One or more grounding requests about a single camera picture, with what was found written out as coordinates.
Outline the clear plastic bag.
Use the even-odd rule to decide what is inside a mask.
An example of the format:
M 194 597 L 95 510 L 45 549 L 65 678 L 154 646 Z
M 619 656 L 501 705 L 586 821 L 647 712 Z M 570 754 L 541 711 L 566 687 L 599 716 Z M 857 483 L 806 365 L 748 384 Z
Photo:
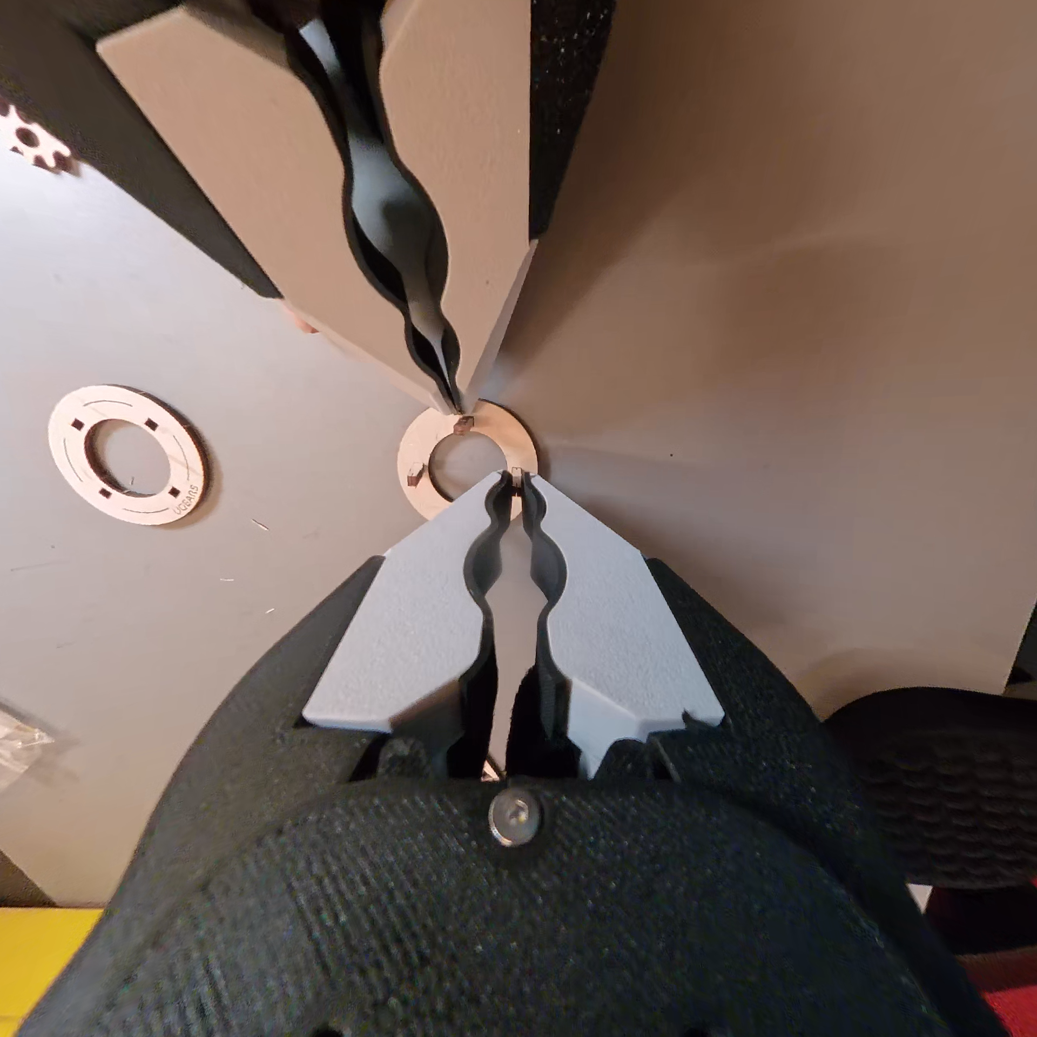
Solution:
M 60 739 L 41 720 L 24 708 L 1 702 L 1 793 L 6 793 L 29 770 L 51 761 L 61 750 Z

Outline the yellow plastic bin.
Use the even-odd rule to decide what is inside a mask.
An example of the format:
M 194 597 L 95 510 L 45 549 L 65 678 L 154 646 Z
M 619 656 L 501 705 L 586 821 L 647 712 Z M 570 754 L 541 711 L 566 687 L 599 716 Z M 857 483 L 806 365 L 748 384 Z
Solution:
M 1 910 L 1 1035 L 11 1036 L 71 962 L 103 910 Z

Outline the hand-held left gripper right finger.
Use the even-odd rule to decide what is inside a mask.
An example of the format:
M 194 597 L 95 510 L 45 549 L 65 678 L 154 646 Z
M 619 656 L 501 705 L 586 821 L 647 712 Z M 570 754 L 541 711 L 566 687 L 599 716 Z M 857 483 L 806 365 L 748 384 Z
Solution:
M 724 708 L 646 557 L 543 477 L 526 474 L 531 574 L 546 605 L 537 665 L 544 726 L 591 779 L 615 742 L 647 742 L 686 720 L 710 728 Z

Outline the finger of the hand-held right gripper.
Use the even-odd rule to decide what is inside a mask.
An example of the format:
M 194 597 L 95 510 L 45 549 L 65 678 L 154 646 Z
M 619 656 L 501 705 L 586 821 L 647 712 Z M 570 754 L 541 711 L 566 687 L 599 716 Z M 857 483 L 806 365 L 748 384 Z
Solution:
M 398 273 L 364 244 L 344 128 L 298 47 L 247 8 L 187 2 L 96 50 L 295 314 L 455 412 Z
M 529 230 L 529 1 L 393 1 L 380 87 L 401 162 L 432 201 L 447 247 L 444 317 L 456 385 L 473 407 L 537 241 Z

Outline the grey desk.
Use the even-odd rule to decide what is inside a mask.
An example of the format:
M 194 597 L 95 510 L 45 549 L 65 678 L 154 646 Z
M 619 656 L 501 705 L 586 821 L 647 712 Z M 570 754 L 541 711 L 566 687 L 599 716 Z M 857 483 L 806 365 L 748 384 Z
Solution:
M 1035 601 L 1035 2 L 619 2 L 486 393 L 826 714 Z M 416 528 L 418 403 L 93 170 L 2 153 L 2 795 L 112 895 L 229 690 Z

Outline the red tote bag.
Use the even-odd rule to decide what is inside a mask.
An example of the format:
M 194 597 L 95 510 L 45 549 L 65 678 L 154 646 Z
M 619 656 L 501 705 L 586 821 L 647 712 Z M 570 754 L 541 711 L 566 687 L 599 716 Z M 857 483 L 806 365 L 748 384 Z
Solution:
M 1036 1034 L 1036 888 L 933 887 L 925 909 L 1005 1029 Z

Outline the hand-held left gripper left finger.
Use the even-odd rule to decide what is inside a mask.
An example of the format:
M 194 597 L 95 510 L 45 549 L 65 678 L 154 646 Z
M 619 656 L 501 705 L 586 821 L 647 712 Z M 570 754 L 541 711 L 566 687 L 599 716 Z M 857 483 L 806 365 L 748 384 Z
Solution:
M 379 558 L 306 722 L 418 739 L 435 770 L 483 770 L 498 690 L 486 596 L 511 509 L 512 474 L 492 474 Z

